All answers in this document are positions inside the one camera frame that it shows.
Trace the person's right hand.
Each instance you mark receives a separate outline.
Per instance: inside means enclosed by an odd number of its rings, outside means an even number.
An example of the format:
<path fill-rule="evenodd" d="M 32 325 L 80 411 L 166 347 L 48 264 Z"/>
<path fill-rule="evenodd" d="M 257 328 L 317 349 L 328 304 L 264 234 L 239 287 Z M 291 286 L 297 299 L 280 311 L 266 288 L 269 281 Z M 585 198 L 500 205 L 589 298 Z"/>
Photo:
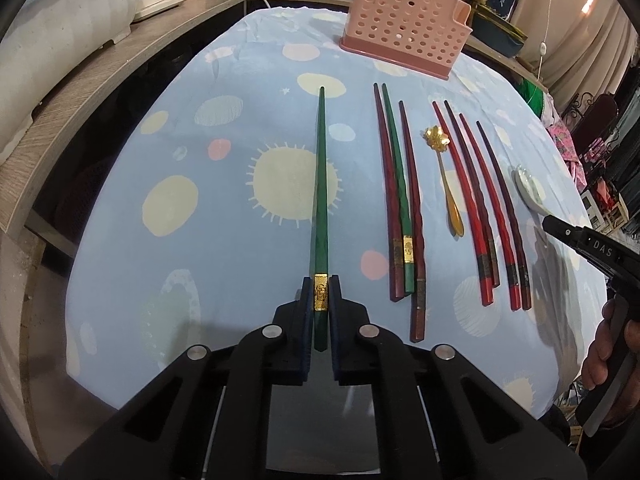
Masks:
<path fill-rule="evenodd" d="M 608 300 L 602 309 L 602 320 L 599 323 L 596 336 L 590 344 L 588 353 L 582 363 L 582 385 L 589 391 L 603 385 L 608 378 L 606 361 L 613 352 L 611 321 L 615 302 Z"/>

